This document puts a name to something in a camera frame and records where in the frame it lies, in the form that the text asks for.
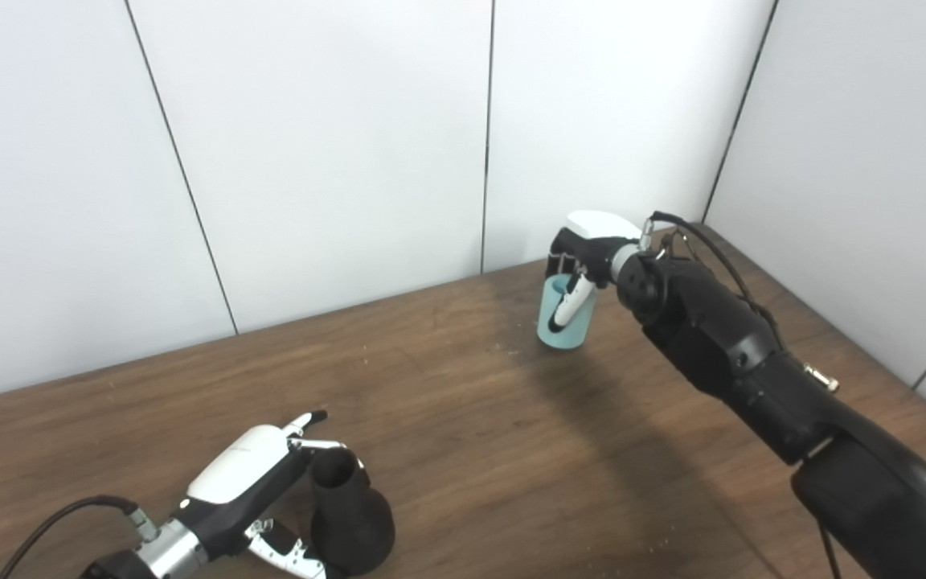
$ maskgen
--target wooden table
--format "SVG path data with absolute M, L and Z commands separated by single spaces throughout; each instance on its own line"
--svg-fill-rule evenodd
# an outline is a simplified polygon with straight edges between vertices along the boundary
M 798 356 L 926 457 L 926 403 L 731 256 Z M 688 385 L 613 292 L 580 349 L 538 342 L 541 275 L 511 268 L 4 393 L 0 565 L 85 495 L 162 519 L 246 428 L 325 408 L 311 435 L 349 444 L 395 512 L 374 579 L 828 577 L 791 470 Z M 273 510 L 302 528 L 310 508 L 302 481 Z M 14 576 L 76 577 L 135 543 L 115 511 L 88 509 Z M 283 576 L 248 554 L 196 575 Z

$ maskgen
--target connector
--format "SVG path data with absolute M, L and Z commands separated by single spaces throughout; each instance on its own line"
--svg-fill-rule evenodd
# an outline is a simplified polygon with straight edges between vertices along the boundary
M 140 507 L 129 514 L 128 518 L 131 519 L 131 523 L 135 525 L 135 531 L 141 536 L 142 541 L 148 543 L 158 538 L 159 527 L 157 527 L 155 523 L 152 523 L 152 520 L 148 518 L 145 511 L 141 510 Z

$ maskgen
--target light blue cup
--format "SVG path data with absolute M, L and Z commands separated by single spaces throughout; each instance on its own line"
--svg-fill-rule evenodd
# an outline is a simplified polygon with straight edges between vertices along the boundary
M 577 309 L 570 323 L 561 332 L 554 334 L 548 329 L 548 319 L 555 312 L 559 298 L 566 293 L 569 281 L 570 275 L 566 273 L 545 279 L 545 285 L 541 289 L 541 310 L 538 312 L 538 339 L 545 345 L 561 349 L 561 351 L 569 351 L 584 343 L 584 336 L 588 333 L 588 324 L 592 322 L 592 309 L 595 308 L 596 296 L 599 293 L 598 290 L 594 290 L 591 296 L 588 296 L 588 300 Z

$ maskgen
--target black cup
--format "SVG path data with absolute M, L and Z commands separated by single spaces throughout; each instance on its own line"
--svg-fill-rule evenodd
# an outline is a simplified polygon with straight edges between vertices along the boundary
M 311 535 L 321 560 L 346 575 L 378 568 L 395 543 L 395 523 L 356 455 L 346 448 L 319 452 L 309 483 L 317 501 Z

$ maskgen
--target black wire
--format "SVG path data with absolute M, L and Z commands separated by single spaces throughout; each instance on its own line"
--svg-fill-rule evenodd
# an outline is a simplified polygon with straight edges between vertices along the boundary
M 831 535 L 828 534 L 824 524 L 817 521 L 820 527 L 820 540 L 824 543 L 824 553 L 827 554 L 827 563 L 831 564 L 831 576 L 834 579 L 842 579 L 842 572 L 838 569 L 838 560 L 834 558 L 834 546 L 831 545 Z
M 111 497 L 111 495 L 96 495 L 96 497 L 88 497 L 87 499 L 81 499 L 80 501 L 69 503 L 69 505 L 59 509 L 58 511 L 55 511 L 51 517 L 45 519 L 44 523 L 38 525 L 38 528 L 36 528 L 34 532 L 28 536 L 26 541 L 23 541 L 21 546 L 19 546 L 19 549 L 16 549 L 16 553 L 12 554 L 10 560 L 6 562 L 5 567 L 3 567 L 2 571 L 0 571 L 0 579 L 7 579 L 7 577 L 9 577 L 12 572 L 14 572 L 14 569 L 19 563 L 19 560 L 21 560 L 23 556 L 25 556 L 27 552 L 31 550 L 31 547 L 34 545 L 37 539 L 41 539 L 41 535 L 44 535 L 45 532 L 48 531 L 48 528 L 58 523 L 60 519 L 69 515 L 70 513 L 73 513 L 74 511 L 84 507 L 92 506 L 114 507 L 124 512 L 125 515 L 129 515 L 138 510 L 138 503 L 128 501 L 127 499 L 121 497 Z
M 735 285 L 738 286 L 738 291 L 742 293 L 742 298 L 745 303 L 749 305 L 749 308 L 759 314 L 761 318 L 767 322 L 768 326 L 771 327 L 771 332 L 774 333 L 774 338 L 778 342 L 778 346 L 780 346 L 781 349 L 785 349 L 784 338 L 781 336 L 781 332 L 778 330 L 778 322 L 776 322 L 776 319 L 774 319 L 774 314 L 772 314 L 771 311 L 753 299 L 752 293 L 749 292 L 749 286 L 746 285 L 745 280 L 742 279 L 742 274 L 738 273 L 738 270 L 735 269 L 735 264 L 732 264 L 731 260 L 727 259 L 727 256 L 725 256 L 724 252 L 721 252 L 720 247 L 718 247 L 712 239 L 707 237 L 702 230 L 699 230 L 699 227 L 695 226 L 695 224 L 690 224 L 688 221 L 681 219 L 681 217 L 672 216 L 670 213 L 657 211 L 653 213 L 653 216 L 651 216 L 649 219 L 653 221 L 662 221 L 665 224 L 675 224 L 675 226 L 685 228 L 685 230 L 699 238 L 699 241 L 702 241 L 703 244 L 706 245 L 710 252 L 717 257 L 717 260 L 720 260 L 720 264 L 723 265 L 725 270 L 727 270 L 727 273 L 731 274 L 731 279 L 735 280 Z M 670 243 L 673 245 L 673 237 L 671 237 Z

